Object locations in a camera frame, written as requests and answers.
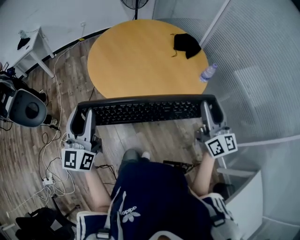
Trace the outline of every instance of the office chair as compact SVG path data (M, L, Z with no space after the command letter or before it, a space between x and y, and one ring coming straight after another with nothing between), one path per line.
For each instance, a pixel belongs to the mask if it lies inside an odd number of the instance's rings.
M25 127L37 127L46 119L45 104L32 93L16 90L10 77L0 75L0 119Z
M27 217L17 217L16 223L20 229L16 232L19 240L73 240L75 237L72 227L76 227L74 223L69 221L67 217L80 205L76 205L69 213L63 215L52 197L55 210L50 208L40 208L32 213L28 213Z

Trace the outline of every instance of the round wooden table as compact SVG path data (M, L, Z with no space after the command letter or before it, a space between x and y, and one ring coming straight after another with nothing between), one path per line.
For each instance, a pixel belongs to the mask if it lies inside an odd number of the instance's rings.
M120 23L93 44L88 72L96 89L106 98L165 94L202 94L199 81L208 66L203 50L187 59L175 54L174 35L185 33L156 20Z

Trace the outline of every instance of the wooden floor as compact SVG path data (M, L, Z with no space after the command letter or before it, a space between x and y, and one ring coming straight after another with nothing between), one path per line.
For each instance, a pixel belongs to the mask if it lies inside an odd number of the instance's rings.
M65 133L68 117L79 102L87 101L93 90L87 71L87 58L89 50L97 37L85 40L66 54L56 65L56 75L60 85L62 116L60 129ZM46 61L50 69L54 68L57 57ZM60 97L55 78L50 78L40 67L33 70L26 83L35 90L44 89L48 93L49 104L47 109L57 119L60 118ZM92 100L101 99L103 96L95 90ZM1 123L0 126L8 127L10 123ZM194 143L194 131L201 125L197 120L175 120L152 123L136 123L101 126L97 128L97 135L102 138L104 152L98 154L95 165L112 164L119 168L124 152L135 148L140 152L145 150L151 153L151 160L162 162L172 160L178 162L194 163L200 161L202 153ZM13 223L16 217L22 217L26 212L32 212L44 207L46 202L37 196L29 199L33 194L43 189L38 173L38 154L44 146L42 134L47 132L49 139L55 131L48 127L28 128L13 125L11 130L0 134L0 223ZM51 143L44 155L45 164L58 157L59 141ZM41 175L45 176L45 166L40 161ZM51 171L63 180L67 174L61 168L60 160L51 164ZM92 208L89 190L83 173L70 172L74 183L75 192L60 196L57 203L63 212L72 209L76 204L81 205L81 210ZM105 183L114 183L114 177L108 169L98 169L98 173ZM190 182L195 175L192 171L187 179ZM218 175L213 174L212 183L218 181ZM63 182L66 193L73 191L72 180ZM113 185L106 184L109 191ZM56 184L58 189L63 189L62 184ZM44 191L38 194L46 198ZM11 212L10 219L6 212L16 208L19 204L29 199L24 205ZM76 212L71 215L75 220Z

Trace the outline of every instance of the black keyboard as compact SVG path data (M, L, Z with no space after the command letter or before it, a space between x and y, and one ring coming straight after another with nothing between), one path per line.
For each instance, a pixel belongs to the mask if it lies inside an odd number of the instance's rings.
M223 115L214 95L162 95L87 101L78 104L75 115L77 119L82 114L86 116L92 108L97 126L200 118L202 101L207 101L216 121L221 122Z

